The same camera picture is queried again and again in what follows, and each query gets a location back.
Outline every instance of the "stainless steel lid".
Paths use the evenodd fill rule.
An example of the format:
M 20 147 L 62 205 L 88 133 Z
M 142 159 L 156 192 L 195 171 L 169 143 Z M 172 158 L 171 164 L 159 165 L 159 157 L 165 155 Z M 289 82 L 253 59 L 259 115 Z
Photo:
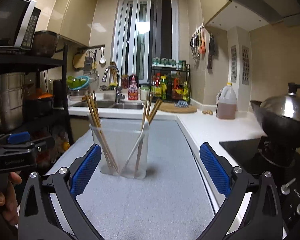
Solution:
M 277 115 L 300 121 L 300 98 L 295 94 L 268 98 L 261 103 L 260 107 Z

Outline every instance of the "vent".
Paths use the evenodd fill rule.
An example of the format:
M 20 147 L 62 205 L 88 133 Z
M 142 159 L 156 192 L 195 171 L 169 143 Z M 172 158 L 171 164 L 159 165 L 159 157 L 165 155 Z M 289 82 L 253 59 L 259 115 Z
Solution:
M 249 49 L 245 46 L 242 46 L 242 84 L 243 85 L 249 85 L 249 73 L 250 73 Z
M 230 48 L 231 52 L 231 77 L 230 82 L 236 83 L 237 82 L 237 46 L 232 46 Z

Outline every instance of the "clear plastic container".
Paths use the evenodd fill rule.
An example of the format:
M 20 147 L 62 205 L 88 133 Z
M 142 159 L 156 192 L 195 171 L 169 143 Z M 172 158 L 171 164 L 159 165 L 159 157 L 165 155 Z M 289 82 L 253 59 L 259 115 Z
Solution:
M 228 83 L 217 95 L 217 112 L 219 119 L 234 119 L 237 108 L 237 96 L 232 88 L 232 84 Z
M 99 163 L 100 172 L 114 176 L 122 176 L 129 179 L 143 179 L 146 176 L 147 156 L 148 156 L 148 131 L 141 132 L 141 122 L 129 122 L 120 119 L 101 119 L 101 129 L 91 126 L 93 142 L 101 146 L 102 157 Z M 106 138 L 110 151 L 114 157 L 119 174 L 114 167 L 108 165 L 104 155 L 104 145 L 99 132 L 102 132 Z M 129 162 L 126 164 L 129 155 L 136 141 L 142 137 L 141 151 L 136 147 Z M 136 169 L 138 151 L 140 160 L 138 169 Z

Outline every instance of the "brown liquid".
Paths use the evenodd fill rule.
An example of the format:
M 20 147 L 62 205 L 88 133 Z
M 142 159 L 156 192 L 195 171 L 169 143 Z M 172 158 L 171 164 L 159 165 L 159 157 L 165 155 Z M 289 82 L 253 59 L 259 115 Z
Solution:
M 234 119 L 237 105 L 218 103 L 216 116 L 219 119 Z

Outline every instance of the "chrome faucet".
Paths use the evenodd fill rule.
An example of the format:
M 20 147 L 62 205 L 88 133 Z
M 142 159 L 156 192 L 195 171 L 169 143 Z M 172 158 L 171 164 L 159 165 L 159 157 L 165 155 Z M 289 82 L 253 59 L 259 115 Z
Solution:
M 119 87 L 120 72 L 119 72 L 118 68 L 115 65 L 110 65 L 109 67 L 106 68 L 105 73 L 104 73 L 103 78 L 102 78 L 102 82 L 107 81 L 107 74 L 108 74 L 108 72 L 111 68 L 113 68 L 117 71 L 118 84 L 115 87 L 115 102 L 118 103 L 121 99 L 125 99 L 125 96 L 121 93 L 122 88 Z

